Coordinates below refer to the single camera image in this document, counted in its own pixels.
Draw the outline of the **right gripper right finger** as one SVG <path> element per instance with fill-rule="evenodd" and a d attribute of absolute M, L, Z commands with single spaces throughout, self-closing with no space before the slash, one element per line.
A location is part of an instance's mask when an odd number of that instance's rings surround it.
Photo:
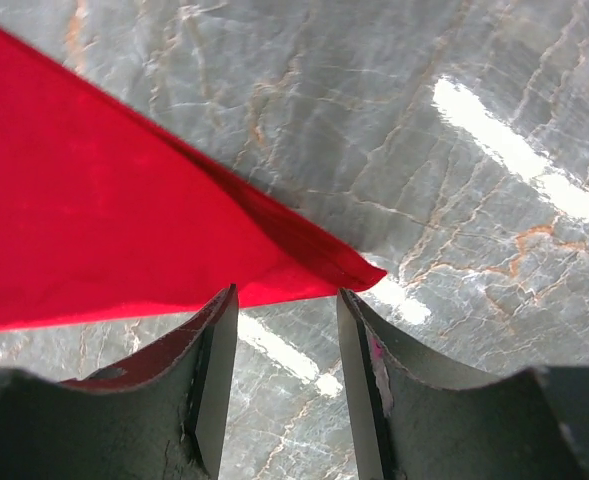
<path fill-rule="evenodd" d="M 455 361 L 337 295 L 363 479 L 589 479 L 589 366 L 496 376 Z"/>

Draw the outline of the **red cloth napkin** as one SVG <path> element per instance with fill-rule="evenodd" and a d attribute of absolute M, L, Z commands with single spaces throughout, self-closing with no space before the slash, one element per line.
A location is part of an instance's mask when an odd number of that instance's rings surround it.
<path fill-rule="evenodd" d="M 0 331 L 363 291 L 384 271 L 0 29 Z"/>

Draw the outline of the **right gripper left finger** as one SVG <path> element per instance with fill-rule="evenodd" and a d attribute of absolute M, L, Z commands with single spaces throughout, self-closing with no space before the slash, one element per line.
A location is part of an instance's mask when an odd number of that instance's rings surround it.
<path fill-rule="evenodd" d="M 81 380 L 0 368 L 0 479 L 215 479 L 238 324 L 235 286 Z"/>

